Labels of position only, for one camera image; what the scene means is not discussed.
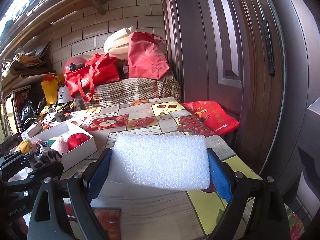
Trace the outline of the black white cow-print cloth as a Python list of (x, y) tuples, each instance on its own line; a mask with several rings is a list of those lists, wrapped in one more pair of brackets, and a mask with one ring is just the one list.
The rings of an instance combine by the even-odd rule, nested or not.
[(61, 154), (48, 146), (42, 145), (39, 153), (35, 153), (31, 158), (30, 165), (33, 171), (35, 171), (55, 161), (62, 163)]

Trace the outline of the yellow bamboo tissue pack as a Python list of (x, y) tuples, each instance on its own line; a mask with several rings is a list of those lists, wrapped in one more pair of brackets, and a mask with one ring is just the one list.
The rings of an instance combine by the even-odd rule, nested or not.
[(36, 146), (29, 139), (23, 139), (16, 147), (15, 152), (21, 152), (23, 154), (35, 153)]

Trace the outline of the pink fluffy pouch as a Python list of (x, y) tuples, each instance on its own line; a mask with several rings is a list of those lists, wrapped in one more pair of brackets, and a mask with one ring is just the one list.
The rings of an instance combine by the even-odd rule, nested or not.
[(57, 146), (56, 146), (57, 152), (60, 154), (65, 154), (69, 151), (68, 149), (68, 143), (65, 142), (64, 140), (59, 140), (57, 141)]

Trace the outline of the yellow green scouring sponge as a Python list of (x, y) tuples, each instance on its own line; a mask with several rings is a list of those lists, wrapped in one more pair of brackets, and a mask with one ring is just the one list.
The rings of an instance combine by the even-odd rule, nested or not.
[(48, 140), (46, 140), (46, 145), (47, 145), (48, 147), (51, 147), (52, 144), (53, 144), (55, 141), (56, 141), (55, 139), (48, 139)]

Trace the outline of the red plush ball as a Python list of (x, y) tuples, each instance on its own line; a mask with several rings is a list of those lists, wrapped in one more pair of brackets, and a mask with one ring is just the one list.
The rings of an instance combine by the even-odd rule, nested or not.
[(74, 148), (80, 146), (89, 139), (90, 137), (84, 133), (75, 133), (73, 135), (70, 135), (67, 139), (68, 150), (73, 150)]

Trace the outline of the white foam block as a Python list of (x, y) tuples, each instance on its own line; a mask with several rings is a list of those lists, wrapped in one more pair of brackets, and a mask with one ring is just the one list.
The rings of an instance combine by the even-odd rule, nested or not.
[(204, 190), (210, 185), (202, 135), (121, 134), (113, 148), (107, 179), (166, 190)]

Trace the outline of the smartphone showing video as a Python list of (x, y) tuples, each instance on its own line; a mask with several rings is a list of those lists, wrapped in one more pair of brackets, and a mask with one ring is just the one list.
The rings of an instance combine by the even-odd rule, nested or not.
[(22, 137), (20, 133), (8, 136), (5, 138), (4, 142), (0, 144), (1, 157), (8, 155), (10, 151), (17, 147), (22, 142)]

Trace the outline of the white cardboard tray box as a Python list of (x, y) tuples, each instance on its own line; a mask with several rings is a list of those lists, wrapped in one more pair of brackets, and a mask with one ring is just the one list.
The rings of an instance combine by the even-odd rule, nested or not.
[(62, 122), (29, 138), (29, 141), (33, 145), (40, 141), (47, 142), (62, 156), (65, 171), (97, 151), (93, 136), (71, 122)]

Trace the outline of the small black box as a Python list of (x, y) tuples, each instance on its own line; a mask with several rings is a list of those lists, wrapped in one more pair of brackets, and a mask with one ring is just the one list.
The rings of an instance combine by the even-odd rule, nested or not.
[(55, 120), (57, 122), (64, 122), (66, 120), (66, 116), (64, 113), (56, 113), (55, 114)]

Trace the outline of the black plastic bag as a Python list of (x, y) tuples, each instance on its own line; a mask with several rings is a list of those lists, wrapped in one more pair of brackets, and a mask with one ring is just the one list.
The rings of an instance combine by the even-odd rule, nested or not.
[(46, 104), (47, 102), (45, 98), (42, 98), (39, 102), (32, 102), (30, 99), (25, 99), (22, 103), (22, 108), (20, 112), (20, 120), (22, 127), (26, 128), (27, 123), (32, 118), (38, 118)]

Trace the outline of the yellow shopping bag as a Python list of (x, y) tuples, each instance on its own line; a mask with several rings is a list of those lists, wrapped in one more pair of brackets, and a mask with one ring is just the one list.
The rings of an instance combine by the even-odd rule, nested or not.
[(41, 87), (46, 98), (46, 102), (54, 105), (58, 101), (58, 92), (61, 86), (64, 85), (64, 75), (62, 73), (53, 75), (48, 73), (41, 82)]

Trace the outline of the plaid covered bench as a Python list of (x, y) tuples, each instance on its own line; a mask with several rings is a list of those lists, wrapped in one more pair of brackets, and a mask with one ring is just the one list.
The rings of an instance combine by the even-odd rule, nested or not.
[(123, 79), (121, 81), (98, 85), (93, 97), (86, 102), (78, 93), (74, 98), (74, 111), (105, 107), (135, 100), (173, 97), (181, 100), (181, 87), (173, 72), (160, 80), (146, 78)]

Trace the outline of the red helmet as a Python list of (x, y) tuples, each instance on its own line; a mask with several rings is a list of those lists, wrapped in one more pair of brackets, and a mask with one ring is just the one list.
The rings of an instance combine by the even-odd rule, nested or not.
[(65, 75), (67, 72), (72, 72), (74, 70), (78, 70), (84, 67), (86, 64), (86, 60), (83, 57), (72, 57), (67, 60), (65, 65), (62, 68), (62, 73)]

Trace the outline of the red bag beside table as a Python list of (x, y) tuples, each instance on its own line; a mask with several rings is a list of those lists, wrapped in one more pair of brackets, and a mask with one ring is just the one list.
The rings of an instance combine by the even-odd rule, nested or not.
[(240, 127), (238, 120), (228, 115), (215, 101), (194, 101), (181, 105), (219, 136), (232, 133)]

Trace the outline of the cream foam roll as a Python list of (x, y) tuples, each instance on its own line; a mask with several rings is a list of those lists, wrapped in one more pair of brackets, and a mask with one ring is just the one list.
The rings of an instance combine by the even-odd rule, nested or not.
[(104, 42), (104, 53), (119, 60), (127, 60), (129, 51), (129, 36), (135, 31), (135, 27), (122, 28), (110, 35)]

